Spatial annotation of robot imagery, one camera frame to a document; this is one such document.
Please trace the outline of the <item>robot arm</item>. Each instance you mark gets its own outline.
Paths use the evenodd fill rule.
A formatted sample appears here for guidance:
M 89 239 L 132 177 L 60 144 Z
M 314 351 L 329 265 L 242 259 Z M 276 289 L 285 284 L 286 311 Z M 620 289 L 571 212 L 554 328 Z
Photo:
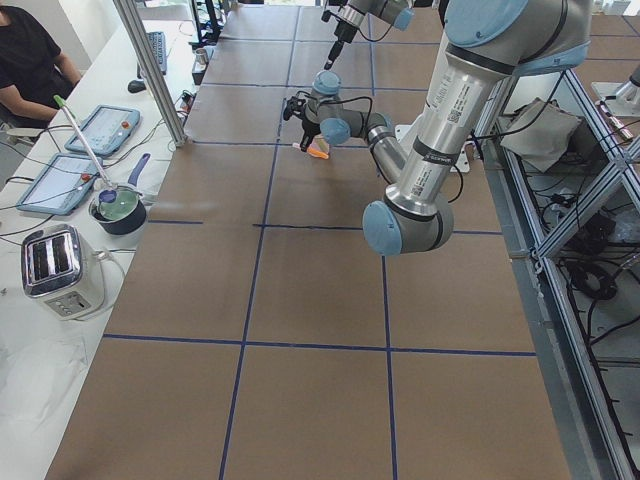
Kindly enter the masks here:
M 494 86 L 505 78 L 561 72 L 582 63 L 590 43 L 587 1 L 448 1 L 423 112 L 405 138 L 372 110 L 345 108 L 331 67 L 366 15 L 398 30 L 414 17 L 410 1 L 349 1 L 335 17 L 336 42 L 310 92 L 287 99 L 283 118 L 301 120 L 301 149 L 316 136 L 331 145 L 361 138 L 389 180 L 382 200 L 364 210 L 362 226 L 382 256 L 442 246 L 453 215 L 440 189 L 480 118 Z
M 334 30 L 336 40 L 329 51 L 324 65 L 325 70 L 333 67 L 344 45 L 353 41 L 368 14 L 401 31 L 408 28 L 414 17 L 412 1 L 339 1 L 337 11 L 328 9 L 329 4 L 330 1 L 325 3 L 321 20 L 328 23 L 331 18 L 335 18 L 337 25 Z

